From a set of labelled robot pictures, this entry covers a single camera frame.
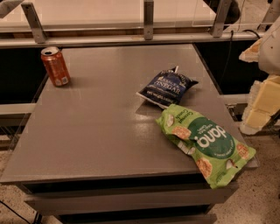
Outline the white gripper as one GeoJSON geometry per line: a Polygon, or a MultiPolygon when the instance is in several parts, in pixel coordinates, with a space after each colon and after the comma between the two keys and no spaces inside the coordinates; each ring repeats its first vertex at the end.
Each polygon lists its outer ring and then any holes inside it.
{"type": "Polygon", "coordinates": [[[242,115],[240,131],[254,135],[280,110],[280,17],[262,39],[240,54],[239,60],[258,61],[259,68],[270,74],[263,82],[256,80],[253,83],[248,94],[248,106],[242,115]]]}

